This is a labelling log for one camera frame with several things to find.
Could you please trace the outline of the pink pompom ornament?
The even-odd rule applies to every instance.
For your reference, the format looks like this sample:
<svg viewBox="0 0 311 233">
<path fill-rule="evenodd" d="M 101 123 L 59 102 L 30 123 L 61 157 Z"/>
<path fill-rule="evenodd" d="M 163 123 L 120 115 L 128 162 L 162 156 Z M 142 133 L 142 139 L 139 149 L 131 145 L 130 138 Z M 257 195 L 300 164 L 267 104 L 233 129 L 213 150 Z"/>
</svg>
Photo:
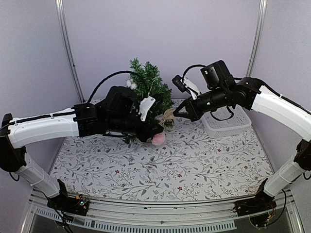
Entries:
<svg viewBox="0 0 311 233">
<path fill-rule="evenodd" d="M 158 133 L 154 135 L 151 142 L 155 146 L 160 146 L 165 142 L 165 139 L 166 139 L 165 133 Z"/>
</svg>

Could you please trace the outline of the white plastic basket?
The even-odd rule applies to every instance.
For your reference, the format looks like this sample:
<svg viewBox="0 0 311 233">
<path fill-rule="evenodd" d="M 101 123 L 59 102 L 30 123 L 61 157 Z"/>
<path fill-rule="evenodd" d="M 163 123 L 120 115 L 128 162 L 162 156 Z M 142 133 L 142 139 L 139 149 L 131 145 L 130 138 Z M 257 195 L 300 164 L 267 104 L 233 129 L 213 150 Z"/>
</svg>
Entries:
<svg viewBox="0 0 311 233">
<path fill-rule="evenodd" d="M 242 107 L 236 106 L 235 109 L 230 108 L 230 110 L 234 114 L 231 119 L 228 119 L 230 112 L 225 107 L 212 113 L 216 118 L 223 119 L 223 121 L 214 119 L 210 112 L 201 117 L 201 122 L 210 138 L 232 136 L 251 128 L 252 122 Z"/>
</svg>

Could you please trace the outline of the small green christmas tree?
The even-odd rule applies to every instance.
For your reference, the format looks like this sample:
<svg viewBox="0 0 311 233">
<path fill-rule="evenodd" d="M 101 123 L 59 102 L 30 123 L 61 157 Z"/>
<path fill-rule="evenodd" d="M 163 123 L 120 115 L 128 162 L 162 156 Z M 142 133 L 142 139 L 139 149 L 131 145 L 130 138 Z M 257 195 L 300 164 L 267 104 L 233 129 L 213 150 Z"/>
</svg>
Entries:
<svg viewBox="0 0 311 233">
<path fill-rule="evenodd" d="M 158 67 L 149 61 L 143 64 L 138 58 L 134 58 L 129 61 L 129 64 L 130 71 L 139 74 L 139 76 L 130 74 L 128 77 L 137 85 L 133 91 L 139 102 L 147 97 L 155 98 L 156 95 L 163 97 L 163 103 L 158 108 L 151 107 L 146 117 L 146 121 L 159 123 L 164 112 L 173 106 L 172 90 L 163 82 Z"/>
</svg>

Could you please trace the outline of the white cotton ornament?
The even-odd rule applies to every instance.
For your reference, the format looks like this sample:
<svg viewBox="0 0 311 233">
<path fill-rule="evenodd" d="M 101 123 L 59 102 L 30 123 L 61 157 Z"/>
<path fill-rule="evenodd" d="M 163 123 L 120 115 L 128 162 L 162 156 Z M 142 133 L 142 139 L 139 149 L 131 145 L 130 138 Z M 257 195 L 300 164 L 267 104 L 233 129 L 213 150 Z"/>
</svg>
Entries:
<svg viewBox="0 0 311 233">
<path fill-rule="evenodd" d="M 137 85 L 134 83 L 132 79 L 127 79 L 126 86 L 132 90 L 136 89 Z"/>
</svg>

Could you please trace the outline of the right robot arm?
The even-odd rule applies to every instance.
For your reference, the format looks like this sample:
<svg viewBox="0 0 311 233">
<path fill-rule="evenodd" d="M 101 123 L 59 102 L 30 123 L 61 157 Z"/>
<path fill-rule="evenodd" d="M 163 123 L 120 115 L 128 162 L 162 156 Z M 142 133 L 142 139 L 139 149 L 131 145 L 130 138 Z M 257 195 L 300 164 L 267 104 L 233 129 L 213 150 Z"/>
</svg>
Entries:
<svg viewBox="0 0 311 233">
<path fill-rule="evenodd" d="M 198 64 L 197 67 L 200 68 L 209 91 L 202 94 L 185 75 L 176 75 L 172 83 L 181 92 L 188 92 L 191 97 L 174 110 L 174 116 L 194 122 L 207 112 L 239 105 L 276 120 L 302 138 L 297 145 L 296 154 L 263 181 L 252 198 L 251 207 L 256 212 L 261 212 L 279 191 L 311 169 L 311 113 L 277 93 L 260 79 L 233 77 L 223 60 L 208 66 Z"/>
</svg>

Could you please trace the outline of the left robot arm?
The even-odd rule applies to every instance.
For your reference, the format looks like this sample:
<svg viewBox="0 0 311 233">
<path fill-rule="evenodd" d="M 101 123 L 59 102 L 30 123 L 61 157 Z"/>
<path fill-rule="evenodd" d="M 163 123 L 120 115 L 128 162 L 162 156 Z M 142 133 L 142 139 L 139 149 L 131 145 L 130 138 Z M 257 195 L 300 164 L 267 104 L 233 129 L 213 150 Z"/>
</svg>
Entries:
<svg viewBox="0 0 311 233">
<path fill-rule="evenodd" d="M 83 200 L 67 195 L 62 181 L 51 177 L 33 161 L 26 146 L 49 139 L 91 135 L 118 138 L 134 135 L 139 141 L 146 142 L 163 132 L 162 126 L 148 118 L 154 107 L 161 103 L 160 95 L 139 100 L 133 90 L 113 86 L 106 98 L 96 104 L 87 101 L 59 112 L 28 118 L 6 114 L 0 129 L 0 167 L 23 177 L 62 211 L 83 206 Z"/>
</svg>

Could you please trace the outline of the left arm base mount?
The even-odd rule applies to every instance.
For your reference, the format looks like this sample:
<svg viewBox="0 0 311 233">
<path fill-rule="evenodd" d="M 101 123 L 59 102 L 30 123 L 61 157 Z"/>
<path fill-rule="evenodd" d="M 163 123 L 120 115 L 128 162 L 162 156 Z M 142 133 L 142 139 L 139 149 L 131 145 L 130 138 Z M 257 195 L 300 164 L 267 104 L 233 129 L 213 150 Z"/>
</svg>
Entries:
<svg viewBox="0 0 311 233">
<path fill-rule="evenodd" d="M 89 209 L 89 199 L 78 195 L 70 197 L 59 194 L 54 198 L 48 198 L 47 206 L 61 212 L 86 216 Z"/>
</svg>

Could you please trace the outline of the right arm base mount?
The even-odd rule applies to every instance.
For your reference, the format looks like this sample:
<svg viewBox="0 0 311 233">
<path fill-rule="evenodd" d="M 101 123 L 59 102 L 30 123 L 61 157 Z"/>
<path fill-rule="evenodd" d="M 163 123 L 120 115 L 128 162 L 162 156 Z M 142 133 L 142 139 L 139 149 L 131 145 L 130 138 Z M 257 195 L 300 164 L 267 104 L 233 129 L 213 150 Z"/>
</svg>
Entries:
<svg viewBox="0 0 311 233">
<path fill-rule="evenodd" d="M 232 211 L 238 216 L 251 215 L 249 220 L 257 228 L 266 227 L 276 208 L 274 199 L 249 198 L 234 202 Z"/>
</svg>

